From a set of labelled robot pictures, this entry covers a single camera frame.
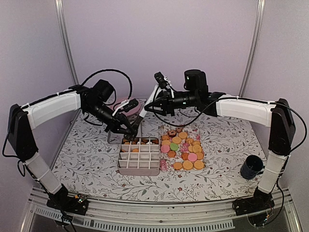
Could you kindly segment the metal tongs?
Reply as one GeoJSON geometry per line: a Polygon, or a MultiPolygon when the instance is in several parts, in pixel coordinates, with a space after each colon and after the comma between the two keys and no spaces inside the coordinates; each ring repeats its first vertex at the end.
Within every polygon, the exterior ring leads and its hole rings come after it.
{"type": "Polygon", "coordinates": [[[159,85],[156,84],[154,86],[154,90],[152,91],[151,95],[149,96],[148,100],[146,101],[145,105],[143,106],[141,112],[138,114],[137,118],[135,119],[135,121],[133,122],[133,129],[134,129],[134,133],[132,135],[132,139],[135,139],[139,133],[139,127],[141,122],[143,121],[143,119],[145,118],[146,114],[147,114],[147,110],[146,110],[146,105],[150,104],[153,102],[154,98],[156,97],[156,93],[158,92],[159,85]]]}

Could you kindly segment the green sandwich cookie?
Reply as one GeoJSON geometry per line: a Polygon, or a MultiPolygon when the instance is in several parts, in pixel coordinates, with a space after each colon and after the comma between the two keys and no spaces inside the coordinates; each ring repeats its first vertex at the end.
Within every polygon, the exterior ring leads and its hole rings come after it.
{"type": "Polygon", "coordinates": [[[169,147],[170,147],[170,149],[173,150],[173,151],[177,151],[177,150],[179,149],[179,146],[178,146],[178,144],[176,144],[176,143],[171,143],[171,144],[169,145],[169,147]]]}

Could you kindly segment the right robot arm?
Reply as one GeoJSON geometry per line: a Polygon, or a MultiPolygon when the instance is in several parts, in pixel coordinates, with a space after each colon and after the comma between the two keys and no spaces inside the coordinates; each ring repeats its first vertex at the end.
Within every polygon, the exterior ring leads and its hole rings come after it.
{"type": "Polygon", "coordinates": [[[158,176],[144,177],[141,197],[155,202],[213,201],[251,196],[255,190],[269,193],[283,174],[290,147],[271,148],[265,155],[250,125],[250,120],[262,114],[262,122],[271,127],[272,136],[282,136],[275,128],[275,106],[252,101],[233,100],[224,96],[217,103],[218,116],[202,115],[189,119],[175,115],[163,120],[148,113],[143,133],[160,136],[172,125],[189,124],[198,131],[204,151],[202,170],[176,171],[171,162],[164,164],[158,176]],[[252,180],[244,179],[240,169],[249,155],[260,157],[266,168],[252,180]]]}

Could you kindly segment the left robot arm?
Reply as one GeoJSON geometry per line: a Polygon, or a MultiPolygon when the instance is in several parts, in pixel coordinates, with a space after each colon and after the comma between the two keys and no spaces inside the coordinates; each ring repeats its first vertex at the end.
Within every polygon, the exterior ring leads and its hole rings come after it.
{"type": "Polygon", "coordinates": [[[115,91],[105,80],[99,80],[93,87],[72,86],[62,92],[47,96],[34,103],[23,106],[14,104],[10,108],[5,143],[10,144],[15,154],[53,202],[62,210],[72,205],[67,189],[60,183],[50,169],[50,161],[39,153],[37,140],[48,129],[48,135],[55,136],[64,129],[69,117],[81,110],[95,117],[106,126],[106,132],[135,136],[137,130],[127,117],[118,110],[112,110],[107,100],[115,91]]]}

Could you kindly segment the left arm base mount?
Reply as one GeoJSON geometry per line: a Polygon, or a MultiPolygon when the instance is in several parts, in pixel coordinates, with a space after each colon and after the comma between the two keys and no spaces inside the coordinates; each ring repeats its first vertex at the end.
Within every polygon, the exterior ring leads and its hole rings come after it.
{"type": "Polygon", "coordinates": [[[89,201],[68,196],[67,194],[51,194],[46,204],[48,207],[62,210],[66,213],[73,213],[85,216],[88,210],[89,201]]]}

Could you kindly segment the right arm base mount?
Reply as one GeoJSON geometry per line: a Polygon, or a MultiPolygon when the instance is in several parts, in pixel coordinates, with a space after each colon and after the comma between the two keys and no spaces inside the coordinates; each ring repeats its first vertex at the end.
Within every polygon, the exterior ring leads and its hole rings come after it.
{"type": "Polygon", "coordinates": [[[256,204],[253,201],[253,198],[237,198],[232,203],[232,208],[234,209],[237,216],[264,211],[263,213],[247,217],[249,223],[254,227],[263,227],[267,224],[270,216],[273,213],[274,206],[275,204],[273,200],[270,200],[268,203],[256,204]]]}

